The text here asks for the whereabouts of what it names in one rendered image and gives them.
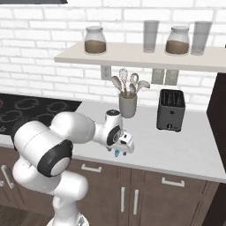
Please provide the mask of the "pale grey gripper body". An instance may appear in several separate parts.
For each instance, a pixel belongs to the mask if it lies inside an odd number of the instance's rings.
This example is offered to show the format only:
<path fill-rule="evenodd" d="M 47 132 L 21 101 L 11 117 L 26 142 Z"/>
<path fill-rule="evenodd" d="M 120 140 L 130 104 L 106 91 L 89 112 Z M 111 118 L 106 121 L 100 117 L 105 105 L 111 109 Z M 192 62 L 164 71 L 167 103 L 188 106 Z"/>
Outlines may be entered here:
<path fill-rule="evenodd" d="M 113 149 L 120 150 L 131 154 L 134 151 L 134 142 L 130 140 L 128 143 L 125 141 L 119 140 L 117 143 L 111 146 Z"/>

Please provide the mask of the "grey utensil pot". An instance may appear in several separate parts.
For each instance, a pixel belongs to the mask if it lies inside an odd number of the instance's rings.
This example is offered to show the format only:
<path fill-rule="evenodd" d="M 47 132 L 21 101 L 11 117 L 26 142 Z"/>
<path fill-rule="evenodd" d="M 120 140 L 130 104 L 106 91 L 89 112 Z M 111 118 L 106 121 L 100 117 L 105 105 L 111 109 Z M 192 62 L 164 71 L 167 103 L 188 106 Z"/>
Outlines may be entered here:
<path fill-rule="evenodd" d="M 137 109 L 137 97 L 124 98 L 121 94 L 119 95 L 119 111 L 121 116 L 124 118 L 132 118 L 135 116 Z"/>

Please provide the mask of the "brown drawer front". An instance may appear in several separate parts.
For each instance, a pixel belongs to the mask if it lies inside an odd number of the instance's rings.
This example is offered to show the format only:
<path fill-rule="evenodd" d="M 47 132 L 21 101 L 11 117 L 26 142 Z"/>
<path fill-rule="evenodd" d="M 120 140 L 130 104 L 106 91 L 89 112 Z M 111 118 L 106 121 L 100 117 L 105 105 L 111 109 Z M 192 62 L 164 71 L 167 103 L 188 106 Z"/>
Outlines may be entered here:
<path fill-rule="evenodd" d="M 185 181 L 185 187 L 177 187 L 173 185 L 163 185 L 162 177 L 165 177 L 169 181 L 180 182 Z M 147 171 L 142 169 L 132 170 L 132 181 L 134 184 L 143 184 L 146 186 L 171 186 L 179 189 L 184 189 L 187 192 L 200 193 L 202 195 L 207 195 L 210 192 L 216 192 L 219 184 L 217 182 L 212 182 L 203 179 L 174 176 L 166 173 L 159 173 L 153 171 Z"/>
<path fill-rule="evenodd" d="M 87 167 L 98 168 L 102 167 L 101 173 L 96 173 L 92 171 L 86 171 L 81 169 L 81 165 L 86 164 Z M 73 159 L 68 167 L 68 170 L 71 172 L 76 172 L 87 178 L 98 178 L 98 179 L 113 179 L 117 180 L 120 178 L 120 169 L 117 166 L 109 165 L 99 162 L 90 162 L 79 159 Z"/>

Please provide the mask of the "brown cupboard door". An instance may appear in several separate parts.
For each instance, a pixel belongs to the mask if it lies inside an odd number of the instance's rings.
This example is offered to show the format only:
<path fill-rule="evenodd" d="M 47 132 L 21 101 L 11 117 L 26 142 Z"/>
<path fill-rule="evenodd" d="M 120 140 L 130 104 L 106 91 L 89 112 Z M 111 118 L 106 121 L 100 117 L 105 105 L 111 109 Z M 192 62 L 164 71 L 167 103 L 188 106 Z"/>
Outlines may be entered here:
<path fill-rule="evenodd" d="M 133 215 L 135 189 L 139 190 L 139 201 Z M 200 204 L 199 193 L 162 185 L 134 186 L 129 226 L 194 226 Z"/>
<path fill-rule="evenodd" d="M 27 190 L 19 185 L 13 178 L 14 188 L 11 190 L 7 185 L 1 166 L 6 165 L 11 172 L 19 154 L 6 147 L 0 147 L 0 204 L 15 207 L 26 211 L 53 216 L 52 197 L 48 194 Z"/>
<path fill-rule="evenodd" d="M 129 184 L 121 179 L 88 178 L 88 192 L 78 202 L 90 226 L 128 226 Z M 125 187 L 124 212 L 120 211 L 120 191 Z"/>

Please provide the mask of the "dark grey toaster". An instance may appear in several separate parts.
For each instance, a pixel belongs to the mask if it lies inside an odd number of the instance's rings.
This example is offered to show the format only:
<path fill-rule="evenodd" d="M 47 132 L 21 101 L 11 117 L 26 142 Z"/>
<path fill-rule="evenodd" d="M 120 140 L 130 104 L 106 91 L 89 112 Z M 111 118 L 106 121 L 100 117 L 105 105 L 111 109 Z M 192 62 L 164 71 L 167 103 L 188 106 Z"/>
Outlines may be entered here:
<path fill-rule="evenodd" d="M 180 132 L 185 115 L 185 97 L 181 90 L 162 89 L 159 95 L 156 127 Z"/>

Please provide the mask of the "pale wooden spoon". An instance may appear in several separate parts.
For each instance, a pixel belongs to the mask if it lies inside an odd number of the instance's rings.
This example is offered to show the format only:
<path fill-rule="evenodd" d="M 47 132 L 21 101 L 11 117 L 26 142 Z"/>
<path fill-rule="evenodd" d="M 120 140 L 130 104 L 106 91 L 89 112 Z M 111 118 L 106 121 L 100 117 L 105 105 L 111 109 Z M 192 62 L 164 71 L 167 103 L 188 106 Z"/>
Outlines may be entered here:
<path fill-rule="evenodd" d="M 117 76 L 112 76 L 111 77 L 111 81 L 113 83 L 113 85 L 115 86 L 115 88 L 117 88 L 119 90 L 119 93 L 122 94 L 122 84 L 121 81 L 119 80 L 119 78 Z"/>
<path fill-rule="evenodd" d="M 129 85 L 129 88 L 130 88 L 129 98 L 132 99 L 132 98 L 134 98 L 134 95 L 136 93 L 136 87 L 131 83 Z"/>
<path fill-rule="evenodd" d="M 139 82 L 138 82 L 138 87 L 137 87 L 137 89 L 136 89 L 136 92 L 138 92 L 141 88 L 150 88 L 150 84 L 147 82 L 147 81 L 145 81 L 145 80 L 140 80 Z"/>
<path fill-rule="evenodd" d="M 137 73 L 132 73 L 130 77 L 130 82 L 136 86 L 139 82 L 139 75 Z"/>

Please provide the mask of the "metal whisk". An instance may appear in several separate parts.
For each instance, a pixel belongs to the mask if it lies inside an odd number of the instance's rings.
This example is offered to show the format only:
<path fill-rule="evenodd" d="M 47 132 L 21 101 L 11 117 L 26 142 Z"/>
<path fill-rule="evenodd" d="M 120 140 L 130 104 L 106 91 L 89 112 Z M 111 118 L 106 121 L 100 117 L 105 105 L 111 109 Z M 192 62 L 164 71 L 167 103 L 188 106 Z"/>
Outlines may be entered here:
<path fill-rule="evenodd" d="M 119 78 L 122 82 L 123 92 L 124 94 L 126 94 L 126 81 L 128 78 L 128 71 L 125 68 L 119 70 Z"/>

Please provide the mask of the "dark brown tall cupboard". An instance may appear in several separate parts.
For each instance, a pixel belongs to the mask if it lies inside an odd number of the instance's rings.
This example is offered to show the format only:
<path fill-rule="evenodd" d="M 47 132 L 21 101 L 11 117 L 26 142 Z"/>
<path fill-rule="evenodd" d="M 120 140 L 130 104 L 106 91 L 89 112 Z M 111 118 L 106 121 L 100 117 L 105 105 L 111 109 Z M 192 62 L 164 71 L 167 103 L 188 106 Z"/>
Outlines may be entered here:
<path fill-rule="evenodd" d="M 207 107 L 207 118 L 226 173 L 226 73 L 217 73 Z"/>

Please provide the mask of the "black hob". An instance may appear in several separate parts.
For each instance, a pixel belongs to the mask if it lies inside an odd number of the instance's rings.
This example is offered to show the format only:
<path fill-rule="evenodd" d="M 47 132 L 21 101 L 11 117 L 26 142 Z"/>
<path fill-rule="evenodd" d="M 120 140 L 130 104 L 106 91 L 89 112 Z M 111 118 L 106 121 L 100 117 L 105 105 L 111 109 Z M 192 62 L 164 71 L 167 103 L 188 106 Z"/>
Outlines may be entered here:
<path fill-rule="evenodd" d="M 10 135 L 11 128 L 21 117 L 31 117 L 50 126 L 56 114 L 74 112 L 80 104 L 80 101 L 0 93 L 0 134 Z"/>

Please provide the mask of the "glass jar with brown filling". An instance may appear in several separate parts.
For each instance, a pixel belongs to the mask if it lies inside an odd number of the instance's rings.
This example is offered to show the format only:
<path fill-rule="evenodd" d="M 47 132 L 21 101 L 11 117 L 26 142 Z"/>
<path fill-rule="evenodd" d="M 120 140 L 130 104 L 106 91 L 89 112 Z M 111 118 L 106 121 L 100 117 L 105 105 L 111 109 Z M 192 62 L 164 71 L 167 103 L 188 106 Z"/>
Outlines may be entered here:
<path fill-rule="evenodd" d="M 166 42 L 165 51 L 172 55 L 184 55 L 189 50 L 189 27 L 173 26 Z"/>
<path fill-rule="evenodd" d="M 107 50 L 103 28 L 101 26 L 87 26 L 85 37 L 85 51 L 88 54 L 102 54 Z"/>

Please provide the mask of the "tall clear drinking glass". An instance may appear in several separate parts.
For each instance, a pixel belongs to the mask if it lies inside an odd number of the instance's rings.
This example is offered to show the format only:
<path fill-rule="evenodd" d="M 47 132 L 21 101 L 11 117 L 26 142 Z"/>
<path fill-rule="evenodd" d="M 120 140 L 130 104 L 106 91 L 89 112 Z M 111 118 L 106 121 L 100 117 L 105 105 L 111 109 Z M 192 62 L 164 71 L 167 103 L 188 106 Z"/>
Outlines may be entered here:
<path fill-rule="evenodd" d="M 191 54 L 202 56 L 212 27 L 211 21 L 196 21 L 194 23 Z"/>
<path fill-rule="evenodd" d="M 159 21 L 145 20 L 143 27 L 143 51 L 145 53 L 153 53 L 158 34 Z"/>

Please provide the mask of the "dark range hood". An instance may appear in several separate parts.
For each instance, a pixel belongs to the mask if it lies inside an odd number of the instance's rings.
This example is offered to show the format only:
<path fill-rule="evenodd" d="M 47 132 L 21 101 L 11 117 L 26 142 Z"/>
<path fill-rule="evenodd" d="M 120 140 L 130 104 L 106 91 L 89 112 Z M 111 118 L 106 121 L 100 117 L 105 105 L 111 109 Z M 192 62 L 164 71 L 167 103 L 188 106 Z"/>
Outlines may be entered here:
<path fill-rule="evenodd" d="M 68 4 L 67 0 L 0 0 L 0 4 Z"/>

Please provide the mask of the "grey wall switch plate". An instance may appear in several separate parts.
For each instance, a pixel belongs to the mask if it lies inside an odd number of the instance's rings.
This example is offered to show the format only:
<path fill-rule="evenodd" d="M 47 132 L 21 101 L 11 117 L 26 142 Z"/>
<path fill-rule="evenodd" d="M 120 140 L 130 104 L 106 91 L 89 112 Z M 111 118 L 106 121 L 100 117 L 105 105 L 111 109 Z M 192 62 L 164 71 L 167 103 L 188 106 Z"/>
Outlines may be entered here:
<path fill-rule="evenodd" d="M 175 86 L 177 84 L 179 70 L 167 70 L 165 77 L 165 85 Z"/>
<path fill-rule="evenodd" d="M 153 69 L 152 71 L 152 84 L 162 85 L 164 79 L 164 69 Z"/>

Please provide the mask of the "cream wall shelf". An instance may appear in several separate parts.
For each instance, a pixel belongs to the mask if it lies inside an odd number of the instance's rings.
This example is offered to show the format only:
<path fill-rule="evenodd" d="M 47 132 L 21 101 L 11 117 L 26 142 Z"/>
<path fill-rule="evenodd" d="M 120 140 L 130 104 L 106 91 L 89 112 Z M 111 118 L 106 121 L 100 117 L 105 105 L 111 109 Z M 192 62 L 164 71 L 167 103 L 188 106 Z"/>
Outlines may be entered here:
<path fill-rule="evenodd" d="M 84 50 L 84 43 L 77 42 L 55 56 L 54 60 L 68 64 L 226 73 L 226 48 L 219 47 L 206 47 L 202 56 L 174 56 L 167 54 L 163 45 L 157 45 L 154 53 L 144 53 L 141 44 L 109 42 L 106 53 L 89 55 Z"/>

